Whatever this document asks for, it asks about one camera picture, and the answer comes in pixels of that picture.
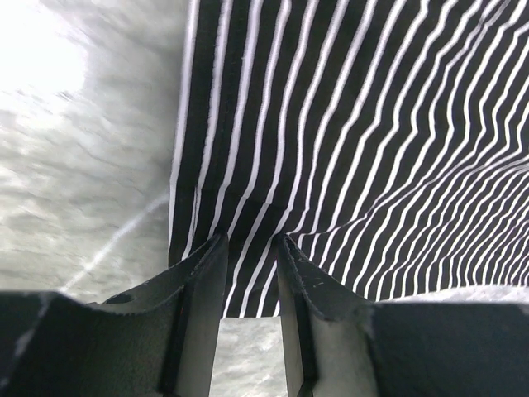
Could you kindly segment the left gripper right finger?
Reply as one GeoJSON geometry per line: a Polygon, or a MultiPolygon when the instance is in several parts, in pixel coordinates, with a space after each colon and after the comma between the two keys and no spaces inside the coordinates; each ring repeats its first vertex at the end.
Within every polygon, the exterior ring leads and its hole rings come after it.
{"type": "Polygon", "coordinates": [[[289,395],[527,395],[525,304],[375,303],[274,242],[289,395]]]}

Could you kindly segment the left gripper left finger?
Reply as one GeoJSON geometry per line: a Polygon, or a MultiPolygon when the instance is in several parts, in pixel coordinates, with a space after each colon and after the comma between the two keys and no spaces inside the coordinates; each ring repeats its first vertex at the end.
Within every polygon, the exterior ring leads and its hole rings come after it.
{"type": "Polygon", "coordinates": [[[222,316],[228,241],[103,303],[1,294],[4,396],[206,396],[222,316]]]}

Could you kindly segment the black white striped tank top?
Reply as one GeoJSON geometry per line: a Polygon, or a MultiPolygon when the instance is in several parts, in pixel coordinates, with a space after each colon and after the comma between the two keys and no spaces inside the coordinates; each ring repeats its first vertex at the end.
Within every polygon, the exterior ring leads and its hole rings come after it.
{"type": "Polygon", "coordinates": [[[372,301],[527,286],[527,2],[192,1],[169,188],[227,317],[279,313],[281,235],[372,301]]]}

